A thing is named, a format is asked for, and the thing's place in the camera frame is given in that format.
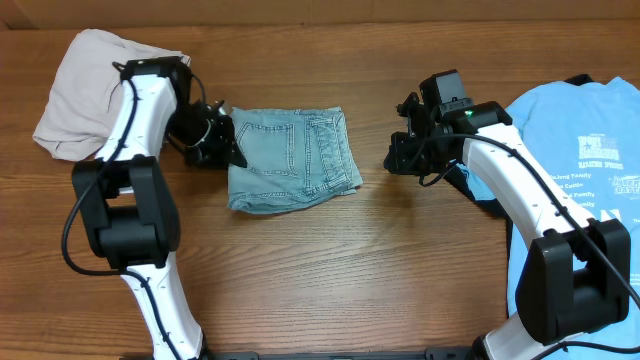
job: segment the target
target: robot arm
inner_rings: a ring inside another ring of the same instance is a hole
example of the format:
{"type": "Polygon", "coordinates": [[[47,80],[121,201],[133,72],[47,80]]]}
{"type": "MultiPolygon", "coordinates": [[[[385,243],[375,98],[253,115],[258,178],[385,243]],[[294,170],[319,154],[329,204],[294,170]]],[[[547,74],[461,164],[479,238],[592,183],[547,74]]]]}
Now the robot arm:
{"type": "Polygon", "coordinates": [[[96,159],[77,163],[72,174],[78,197],[88,191],[80,212],[89,244],[132,289],[151,334],[153,359],[204,359],[206,342],[176,267],[178,211],[157,158],[170,136],[184,144],[189,165],[222,168],[246,161],[223,104],[189,104],[191,71],[178,57],[114,66],[124,87],[120,114],[96,159]],[[135,206],[106,202],[128,193],[135,206]]]}
{"type": "Polygon", "coordinates": [[[412,93],[398,106],[399,114],[408,118],[408,132],[393,134],[385,168],[424,176],[446,171],[452,160],[461,161],[493,191],[529,249],[516,291],[519,313],[476,340],[472,352],[463,356],[535,359],[560,341],[624,320],[629,293],[585,246],[540,182],[628,282],[630,236],[624,226],[615,219],[596,221],[568,197],[529,153],[497,103],[473,105],[457,71],[436,74],[420,89],[422,103],[412,93]],[[573,255],[587,262],[584,269],[573,270],[573,255]]]}

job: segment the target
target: cardboard wall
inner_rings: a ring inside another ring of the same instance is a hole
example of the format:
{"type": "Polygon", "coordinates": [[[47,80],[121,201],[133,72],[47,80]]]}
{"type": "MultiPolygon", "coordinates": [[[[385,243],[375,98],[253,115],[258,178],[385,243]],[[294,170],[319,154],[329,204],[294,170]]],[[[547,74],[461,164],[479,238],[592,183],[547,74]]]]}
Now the cardboard wall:
{"type": "Polygon", "coordinates": [[[639,0],[0,0],[12,29],[639,18],[639,0]]]}

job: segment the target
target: beige towel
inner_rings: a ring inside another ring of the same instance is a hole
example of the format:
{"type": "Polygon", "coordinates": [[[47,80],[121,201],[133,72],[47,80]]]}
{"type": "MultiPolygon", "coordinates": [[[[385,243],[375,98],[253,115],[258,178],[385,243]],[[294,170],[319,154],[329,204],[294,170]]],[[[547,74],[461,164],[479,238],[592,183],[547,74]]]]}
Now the beige towel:
{"type": "Polygon", "coordinates": [[[49,102],[33,139],[56,159],[85,159],[104,145],[122,104],[120,74],[111,62],[182,56],[122,39],[102,30],[84,30],[73,40],[56,73],[49,102]]]}

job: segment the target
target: light blue denim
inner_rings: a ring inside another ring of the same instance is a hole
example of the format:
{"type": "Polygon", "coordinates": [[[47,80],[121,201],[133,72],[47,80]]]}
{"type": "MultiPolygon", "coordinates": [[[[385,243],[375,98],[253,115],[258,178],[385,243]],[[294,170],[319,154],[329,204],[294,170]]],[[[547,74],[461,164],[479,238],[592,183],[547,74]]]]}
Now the light blue denim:
{"type": "Polygon", "coordinates": [[[305,209],[362,184],[339,107],[232,113],[247,168],[229,166],[229,208],[251,214],[305,209]]]}

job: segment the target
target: table surface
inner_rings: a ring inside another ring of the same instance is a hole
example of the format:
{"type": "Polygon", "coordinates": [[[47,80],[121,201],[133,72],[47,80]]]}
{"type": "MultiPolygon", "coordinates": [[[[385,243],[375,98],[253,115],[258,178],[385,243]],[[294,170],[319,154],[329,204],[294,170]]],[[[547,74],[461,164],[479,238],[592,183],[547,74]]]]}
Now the table surface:
{"type": "MultiPolygon", "coordinates": [[[[223,171],[160,164],[179,207],[178,267],[216,351],[421,350],[468,345],[505,320],[504,221],[446,182],[382,168],[395,105],[457,68],[479,102],[589,73],[640,84],[640,22],[478,22],[115,30],[192,56],[209,99],[242,108],[342,106],[364,178],[356,195],[281,216],[226,207],[223,171]]],[[[69,270],[60,232],[72,165],[31,135],[77,31],[0,32],[0,358],[114,359],[151,351],[118,278],[69,270]]],[[[90,268],[77,221],[71,252],[90,268]]]]}

